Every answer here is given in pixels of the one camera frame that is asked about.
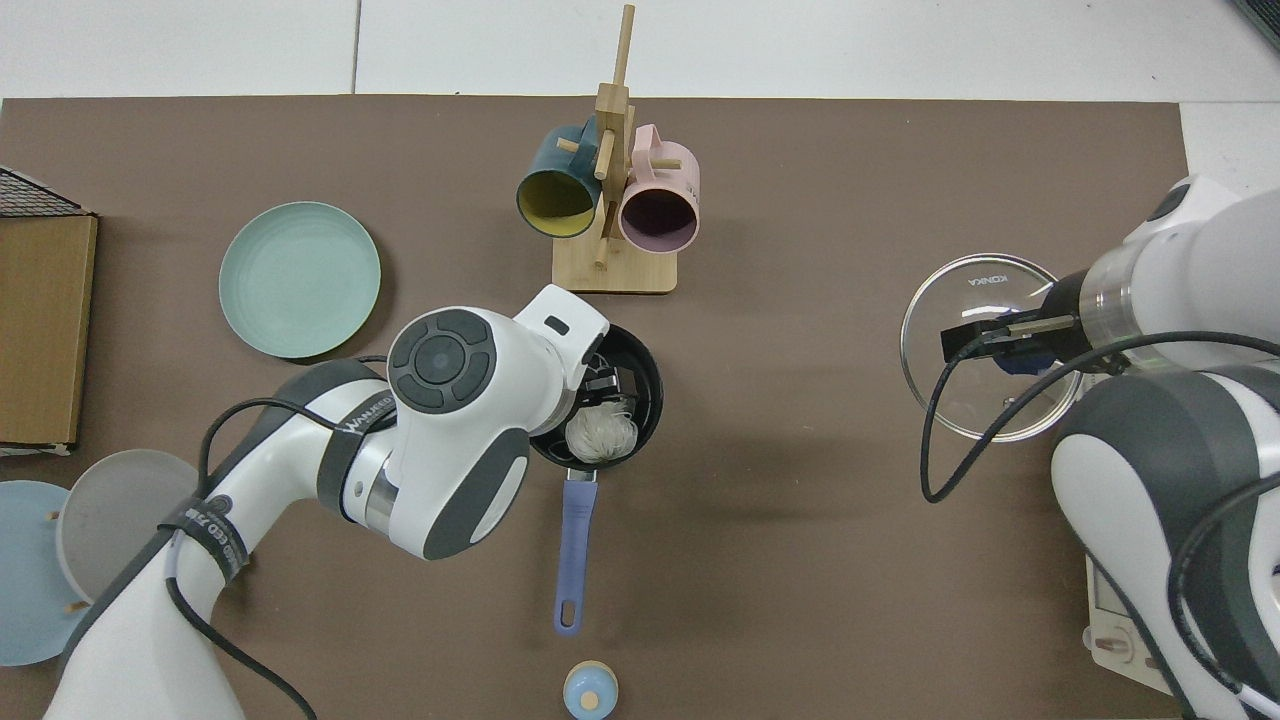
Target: pink mug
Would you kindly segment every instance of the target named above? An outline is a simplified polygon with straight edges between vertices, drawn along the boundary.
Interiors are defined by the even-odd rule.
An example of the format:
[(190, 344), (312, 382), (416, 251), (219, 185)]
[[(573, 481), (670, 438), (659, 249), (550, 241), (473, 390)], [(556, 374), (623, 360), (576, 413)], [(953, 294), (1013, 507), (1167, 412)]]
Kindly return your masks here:
[(687, 147), (664, 142), (652, 124), (637, 127), (631, 176), (618, 205), (622, 237), (645, 252), (689, 247), (698, 237), (699, 179), (698, 159)]

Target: plate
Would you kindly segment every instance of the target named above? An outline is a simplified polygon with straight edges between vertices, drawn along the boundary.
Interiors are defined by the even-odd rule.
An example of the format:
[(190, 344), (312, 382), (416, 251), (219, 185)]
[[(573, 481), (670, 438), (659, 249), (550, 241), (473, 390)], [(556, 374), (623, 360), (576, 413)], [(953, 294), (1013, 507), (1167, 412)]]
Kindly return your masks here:
[(68, 492), (35, 480), (0, 483), (0, 665), (31, 665), (63, 652), (83, 611), (58, 564), (54, 534)]
[(84, 470), (58, 519), (58, 562), (72, 588), (97, 600), (193, 492), (196, 469), (159, 450), (125, 450)]
[(236, 334), (276, 357), (311, 357), (346, 342), (378, 300), (381, 265), (369, 232), (324, 202), (289, 202), (250, 220), (218, 275)]

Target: light blue plate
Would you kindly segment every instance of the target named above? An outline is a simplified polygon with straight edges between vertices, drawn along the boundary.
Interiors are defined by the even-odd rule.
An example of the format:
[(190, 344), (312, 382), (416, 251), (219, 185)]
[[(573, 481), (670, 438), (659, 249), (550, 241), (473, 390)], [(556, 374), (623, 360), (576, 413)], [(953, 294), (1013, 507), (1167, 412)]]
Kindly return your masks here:
[(31, 665), (63, 652), (83, 610), (58, 564), (58, 523), (67, 491), (35, 480), (0, 483), (0, 665)]
[(383, 273), (369, 232), (324, 202), (289, 202), (250, 220), (223, 256), (223, 315), (252, 347), (311, 357), (360, 329)]

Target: black cable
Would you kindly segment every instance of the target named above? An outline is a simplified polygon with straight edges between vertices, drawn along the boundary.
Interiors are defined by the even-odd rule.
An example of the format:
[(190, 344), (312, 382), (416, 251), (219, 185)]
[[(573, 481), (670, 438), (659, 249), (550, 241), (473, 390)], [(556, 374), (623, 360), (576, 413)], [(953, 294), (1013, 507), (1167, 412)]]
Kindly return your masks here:
[[(218, 419), (214, 420), (211, 425), (209, 425), (209, 429), (205, 430), (205, 438), (200, 443), (200, 464), (197, 465), (197, 479), (196, 479), (197, 497), (201, 498), (209, 497), (214, 491), (214, 486), (209, 478), (209, 452), (214, 445), (214, 437), (218, 434), (218, 430), (227, 423), (227, 420), (230, 420), (233, 416), (236, 416), (236, 414), (241, 413), (242, 410), (248, 410), (250, 407), (264, 407), (264, 406), (282, 407), (284, 410), (289, 410), (291, 413), (302, 415), (303, 418), (329, 430), (337, 429), (338, 427), (337, 423), (333, 423), (332, 420), (316, 414), (314, 410), (310, 410), (306, 406), (289, 400), (280, 400), (279, 397), (255, 397), (252, 400), (237, 402), (236, 405), (232, 405), (230, 407), (224, 410), (223, 414), (219, 415)], [(279, 675), (273, 673), (270, 667), (262, 665), (257, 660), (253, 660), (247, 652), (236, 647), (236, 643), (223, 637), (218, 630), (212, 628), (212, 625), (205, 623), (205, 619), (201, 618), (195, 610), (192, 610), (191, 605), (187, 603), (187, 598), (182, 596), (182, 591), (178, 589), (178, 580), (175, 578), (166, 578), (165, 587), (169, 591), (169, 598), (173, 601), (174, 607), (177, 607), (178, 612), (180, 612), (182, 616), (187, 619), (187, 623), (189, 623), (191, 626), (198, 630), (200, 634), (209, 638), (210, 642), (218, 646), (223, 652), (229, 655), (232, 659), (239, 661), (242, 665), (244, 665), (253, 673), (257, 673), (268, 682), (270, 682), (273, 685), (284, 692), (284, 694), (289, 696), (289, 700), (297, 703), (298, 708), (302, 710), (302, 714), (308, 720), (315, 720), (316, 714), (311, 708), (311, 705), (307, 703), (306, 698), (302, 697), (302, 693), (294, 689), (293, 685), (291, 685), (288, 682), (284, 680), (284, 678), (280, 678)]]
[(1120, 340), (1110, 345), (1105, 345), (1102, 347), (1091, 350), (1084, 355), (1073, 357), (1071, 360), (1062, 363), (1053, 370), (1046, 373), (1043, 377), (1041, 377), (1041, 379), (1036, 380), (1036, 384), (1027, 388), (1025, 392), (1018, 396), (1018, 400), (1015, 400), (1012, 404), (1005, 407), (1005, 410), (1000, 415), (997, 415), (995, 420), (992, 420), (991, 425), (987, 427), (987, 430), (982, 433), (982, 437), (978, 438), (978, 442), (973, 445), (973, 448), (969, 450), (969, 454), (964, 456), (964, 460), (961, 460), (960, 464), (956, 465), (955, 471), (951, 473), (951, 478), (948, 478), (947, 482), (943, 483), (942, 488), (934, 493), (929, 489), (931, 488), (929, 436), (932, 434), (933, 421), (938, 414), (938, 401), (942, 397), (942, 388), (943, 386), (946, 386), (947, 378), (951, 377), (951, 373), (955, 370), (956, 365), (959, 365), (969, 354), (974, 352), (982, 345), (991, 342), (996, 337), (1001, 337), (1000, 332), (1001, 331), (992, 331), (992, 333), (983, 334), (978, 338), (974, 338), (968, 345), (965, 345), (964, 348), (961, 348), (960, 352), (957, 352), (956, 356), (952, 357), (950, 363), (947, 363), (947, 366), (943, 368), (942, 374), (938, 375), (938, 383), (933, 387), (933, 395), (929, 397), (929, 405), (924, 411), (924, 430), (920, 433), (920, 491), (924, 493), (924, 500), (932, 503), (942, 502), (942, 500), (945, 500), (948, 495), (951, 495), (951, 491), (954, 491), (956, 486), (960, 484), (960, 480), (964, 479), (965, 474), (969, 473), (969, 469), (978, 460), (978, 456), (982, 455), (984, 450), (987, 450), (987, 446), (991, 445), (996, 434), (998, 434), (1000, 430), (1002, 430), (1005, 425), (1007, 425), (1009, 421), (1014, 419), (1014, 415), (1020, 413), (1023, 407), (1027, 407), (1027, 405), (1032, 400), (1034, 400), (1036, 396), (1044, 392), (1050, 386), (1065, 378), (1066, 375), (1074, 373), (1075, 370), (1092, 365), (1093, 363), (1097, 363), (1098, 360), (1102, 360), (1108, 355), (1115, 355), (1116, 352), (1123, 352), (1125, 350), (1134, 350), (1137, 347), (1164, 345), (1166, 342), (1215, 342), (1220, 345), (1234, 345), (1238, 347), (1248, 347), (1252, 350), (1257, 350), (1260, 352), (1266, 352), (1267, 355), (1280, 357), (1280, 345), (1276, 345), (1274, 342), (1267, 342), (1261, 338), (1249, 337), (1245, 334), (1221, 333), (1213, 331), (1176, 331), (1167, 333), (1143, 334)]
[(1242, 486), (1224, 496), (1213, 505), (1213, 507), (1208, 510), (1208, 512), (1202, 515), (1201, 519), (1192, 525), (1190, 532), (1187, 533), (1183, 542), (1178, 544), (1178, 552), (1174, 553), (1172, 561), (1169, 565), (1166, 597), (1169, 600), (1169, 610), (1172, 612), (1174, 626), (1178, 629), (1178, 634), (1181, 635), (1183, 642), (1187, 643), (1187, 650), (1189, 650), (1192, 656), (1194, 656), (1201, 664), (1201, 667), (1236, 694), (1240, 692), (1242, 683), (1222, 669), (1217, 660), (1215, 660), (1204, 646), (1201, 644), (1196, 633), (1192, 632), (1190, 623), (1187, 619), (1187, 611), (1183, 609), (1183, 598), (1187, 591), (1187, 570), (1190, 568), (1192, 560), (1196, 557), (1196, 552), (1199, 550), (1201, 544), (1203, 544), (1204, 538), (1208, 537), (1208, 532), (1217, 527), (1217, 524), (1222, 521), (1222, 518), (1235, 510), (1240, 503), (1261, 497), (1277, 487), (1280, 487), (1280, 473), (1254, 480), (1247, 486)]
[(196, 466), (197, 497), (201, 498), (209, 497), (209, 495), (214, 491), (214, 486), (209, 478), (209, 450), (214, 445), (214, 436), (218, 434), (218, 430), (223, 427), (223, 424), (227, 423), (227, 420), (230, 420), (241, 410), (248, 410), (250, 407), (261, 407), (261, 406), (283, 407), (285, 410), (291, 410), (298, 415), (302, 415), (303, 418), (326, 429), (333, 430), (338, 428), (335, 423), (317, 415), (315, 411), (308, 410), (307, 407), (303, 407), (297, 402), (280, 400), (279, 397), (255, 397), (252, 400), (237, 402), (236, 405), (232, 405), (230, 407), (224, 410), (223, 414), (219, 415), (216, 420), (214, 420), (214, 424), (209, 425), (209, 429), (205, 430), (205, 439), (200, 443), (200, 464)]
[(205, 619), (201, 618), (200, 614), (196, 612), (187, 602), (187, 598), (182, 596), (182, 591), (178, 588), (178, 578), (165, 578), (164, 587), (165, 589), (169, 591), (169, 600), (173, 601), (174, 607), (178, 609), (178, 612), (180, 612), (182, 616), (187, 619), (187, 623), (189, 623), (192, 628), (198, 630), (200, 634), (209, 638), (209, 642), (218, 646), (219, 650), (221, 650), (223, 652), (237, 660), (241, 665), (257, 673), (269, 683), (279, 688), (280, 692), (289, 696), (289, 700), (292, 700), (298, 706), (298, 708), (302, 711), (302, 715), (305, 715), (307, 720), (316, 720), (315, 710), (312, 710), (307, 700), (302, 697), (302, 693), (300, 693), (284, 678), (271, 671), (270, 667), (262, 665), (257, 660), (253, 660), (247, 652), (236, 647), (236, 643), (223, 637), (223, 634), (215, 630), (212, 625), (205, 623)]

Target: mug rack base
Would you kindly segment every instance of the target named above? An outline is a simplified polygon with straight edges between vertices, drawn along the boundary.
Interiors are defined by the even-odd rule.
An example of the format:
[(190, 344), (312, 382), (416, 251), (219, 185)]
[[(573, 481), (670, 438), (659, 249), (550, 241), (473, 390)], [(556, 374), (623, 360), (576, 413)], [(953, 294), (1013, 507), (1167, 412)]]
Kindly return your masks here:
[(599, 236), (585, 232), (557, 238), (552, 249), (552, 282), (570, 292), (663, 295), (676, 290), (676, 254), (655, 255), (611, 237), (605, 268), (595, 260)]

